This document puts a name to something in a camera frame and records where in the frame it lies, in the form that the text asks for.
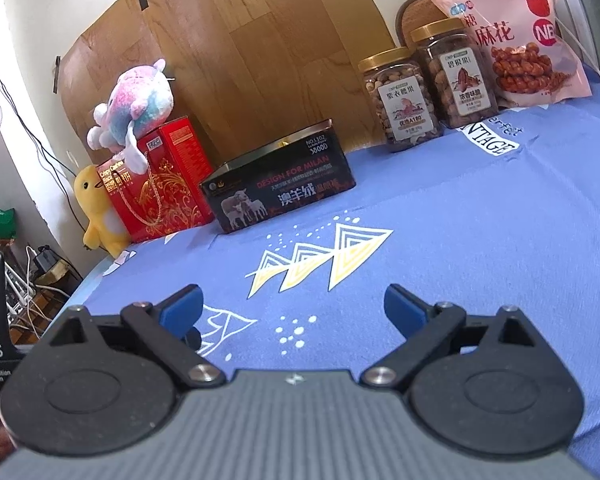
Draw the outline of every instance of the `plastic jar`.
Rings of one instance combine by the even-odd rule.
[[[411,32],[427,76],[438,91],[436,108],[451,128],[498,113],[493,83],[485,78],[482,54],[459,18],[429,23]]]
[[[400,152],[442,134],[415,50],[402,46],[358,64],[386,142]]]

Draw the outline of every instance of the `gold rope handle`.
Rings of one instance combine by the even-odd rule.
[[[160,195],[158,194],[158,190],[155,187],[154,175],[151,172],[151,164],[149,164],[148,173],[149,173],[149,178],[148,178],[149,185],[151,186],[151,189],[154,190],[155,199],[156,199],[156,202],[158,203],[158,216],[157,216],[157,218],[153,222],[148,222],[147,220],[145,220],[144,218],[142,218],[138,213],[136,213],[133,210],[133,208],[131,207],[131,204],[126,200],[124,189],[120,189],[120,196],[122,197],[122,202],[125,203],[126,208],[129,209],[129,211],[131,211],[131,214],[133,216],[135,216],[137,220],[141,221],[147,227],[154,227],[154,226],[157,226],[160,223],[160,220],[161,220],[161,217],[162,217],[162,201],[160,200]],[[120,174],[116,170],[113,170],[111,172],[111,174],[113,175],[114,181],[116,179],[116,176],[118,176],[118,178],[121,181],[121,183],[119,184],[119,186],[124,187],[123,182],[122,182],[122,178],[120,177]]]

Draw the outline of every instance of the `wooden board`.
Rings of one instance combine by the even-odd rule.
[[[346,151],[382,142],[357,70],[394,47],[373,0],[148,3],[118,0],[62,58],[58,93],[85,146],[118,75],[160,57],[172,117],[192,119],[215,164],[327,118]]]

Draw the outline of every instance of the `product label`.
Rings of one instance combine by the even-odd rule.
[[[156,148],[160,148],[160,146],[162,146],[162,139],[159,136],[155,137],[155,139],[150,140],[146,144],[146,148],[149,151],[155,150]]]
[[[440,56],[440,63],[454,93],[458,113],[470,115],[491,106],[474,51],[461,48]]]
[[[378,88],[395,140],[419,137],[433,130],[427,102],[415,76]]]
[[[180,128],[174,132],[171,132],[170,136],[171,136],[171,142],[173,142],[173,145],[177,146],[181,142],[184,142],[185,140],[189,140],[191,137],[193,137],[193,132],[191,131],[191,128],[189,128],[188,126],[184,126],[183,128]]]
[[[468,124],[458,129],[464,133],[467,139],[489,155],[501,156],[520,147],[513,140],[503,139],[484,123]]]
[[[315,155],[316,153],[320,153],[329,149],[327,137],[324,135],[313,137],[309,140],[306,140],[305,143],[306,146],[309,148],[309,153],[311,155]]]

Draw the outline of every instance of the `gray gripper base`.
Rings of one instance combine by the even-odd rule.
[[[400,398],[346,371],[241,371],[187,394],[160,431],[92,458],[18,450],[0,480],[586,480],[564,452],[486,462],[454,452],[411,420]]]

